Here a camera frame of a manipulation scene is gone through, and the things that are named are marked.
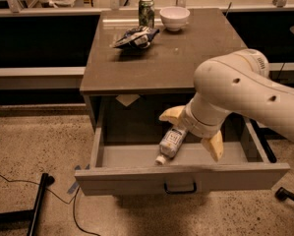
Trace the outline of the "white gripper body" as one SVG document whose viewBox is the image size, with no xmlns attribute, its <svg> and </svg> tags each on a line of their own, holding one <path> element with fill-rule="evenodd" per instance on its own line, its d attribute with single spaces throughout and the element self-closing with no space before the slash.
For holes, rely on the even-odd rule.
<svg viewBox="0 0 294 236">
<path fill-rule="evenodd" d="M 209 139 L 220 130 L 229 114 L 229 110 L 212 105 L 196 93 L 185 105 L 179 121 L 193 135 Z"/>
</svg>

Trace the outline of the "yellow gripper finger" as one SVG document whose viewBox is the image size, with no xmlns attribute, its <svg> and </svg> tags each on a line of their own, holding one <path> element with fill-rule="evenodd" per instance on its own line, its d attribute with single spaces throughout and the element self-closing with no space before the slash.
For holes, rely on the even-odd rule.
<svg viewBox="0 0 294 236">
<path fill-rule="evenodd" d="M 214 161 L 218 161 L 223 156 L 223 138 L 220 131 L 217 131 L 211 137 L 204 136 L 201 143 Z"/>
<path fill-rule="evenodd" d="M 159 116 L 159 120 L 169 122 L 173 125 L 178 125 L 184 108 L 184 105 L 168 108 Z"/>
</svg>

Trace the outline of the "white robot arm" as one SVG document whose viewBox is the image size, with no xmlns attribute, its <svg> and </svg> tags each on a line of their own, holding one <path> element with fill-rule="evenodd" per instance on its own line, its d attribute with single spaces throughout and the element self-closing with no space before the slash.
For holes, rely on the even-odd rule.
<svg viewBox="0 0 294 236">
<path fill-rule="evenodd" d="M 244 49 L 204 61 L 194 73 L 196 94 L 189 103 L 159 117 L 202 139 L 214 160 L 223 155 L 220 128 L 238 113 L 271 128 L 294 143 L 294 88 L 268 78 L 265 56 Z"/>
</svg>

